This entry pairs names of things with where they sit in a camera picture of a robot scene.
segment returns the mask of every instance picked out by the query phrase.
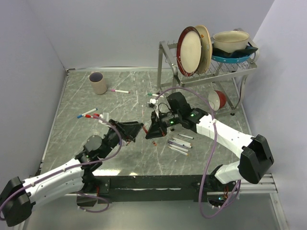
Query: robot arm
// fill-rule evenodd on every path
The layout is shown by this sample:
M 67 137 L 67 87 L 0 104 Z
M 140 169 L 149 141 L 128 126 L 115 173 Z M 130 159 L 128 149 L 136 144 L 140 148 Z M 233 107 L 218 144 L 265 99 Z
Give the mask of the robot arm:
M 152 112 L 152 124 L 146 139 L 163 137 L 167 134 L 167 128 L 176 124 L 214 139 L 213 123 L 215 123 L 218 133 L 217 142 L 231 150 L 240 159 L 229 165 L 220 165 L 213 171 L 215 178 L 221 184 L 240 179 L 257 184 L 274 163 L 265 137 L 261 135 L 253 137 L 238 132 L 216 119 L 212 120 L 207 112 L 199 108 L 192 109 L 180 92 L 169 95 L 167 101 L 171 111 Z
M 125 142 L 135 141 L 136 136 L 143 127 L 143 123 L 138 122 L 120 123 L 110 120 L 109 123 L 116 127 Z M 118 143 L 118 135 L 110 128 L 104 138 L 100 136 L 89 137 L 83 150 L 74 159 L 62 166 L 24 181 L 21 181 L 19 177 L 11 179 L 0 195 L 0 205 L 17 190 L 27 188 L 3 207 L 2 213 L 7 225 L 11 227 L 23 222 L 39 206 L 65 194 L 78 191 L 87 193 L 98 186 L 99 183 L 92 172 L 102 165 L 99 160 L 107 157 Z

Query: beige cup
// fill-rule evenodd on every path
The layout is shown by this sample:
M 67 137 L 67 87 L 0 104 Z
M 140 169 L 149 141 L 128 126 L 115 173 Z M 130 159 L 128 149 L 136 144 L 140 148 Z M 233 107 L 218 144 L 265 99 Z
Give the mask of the beige cup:
M 93 91 L 96 94 L 104 94 L 107 90 L 106 81 L 102 73 L 95 72 L 92 73 L 89 77 Z

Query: beige plate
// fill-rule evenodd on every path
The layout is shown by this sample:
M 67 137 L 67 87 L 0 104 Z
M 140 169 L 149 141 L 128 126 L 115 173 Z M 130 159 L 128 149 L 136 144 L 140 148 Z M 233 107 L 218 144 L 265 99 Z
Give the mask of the beige plate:
M 197 72 L 199 74 L 205 73 L 210 66 L 212 57 L 212 43 L 207 28 L 203 25 L 197 25 L 195 27 L 198 33 L 201 35 L 202 51 L 204 53 L 203 61 L 200 63 Z

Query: pink marker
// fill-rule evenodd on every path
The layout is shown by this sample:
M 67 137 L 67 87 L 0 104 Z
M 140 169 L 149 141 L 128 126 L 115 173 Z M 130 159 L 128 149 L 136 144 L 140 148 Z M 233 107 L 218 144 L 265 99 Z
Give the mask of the pink marker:
M 122 93 L 130 93 L 129 91 L 123 91 L 123 90 L 111 90 L 112 92 L 122 92 Z

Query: red bowl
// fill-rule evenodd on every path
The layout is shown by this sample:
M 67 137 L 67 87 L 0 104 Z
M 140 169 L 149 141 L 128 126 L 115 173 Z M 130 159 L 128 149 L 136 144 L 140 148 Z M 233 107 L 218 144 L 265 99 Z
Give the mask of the red bowl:
M 226 104 L 226 96 L 219 90 L 212 90 L 209 93 L 208 101 L 210 104 L 210 107 L 217 111 L 220 108 L 223 108 Z

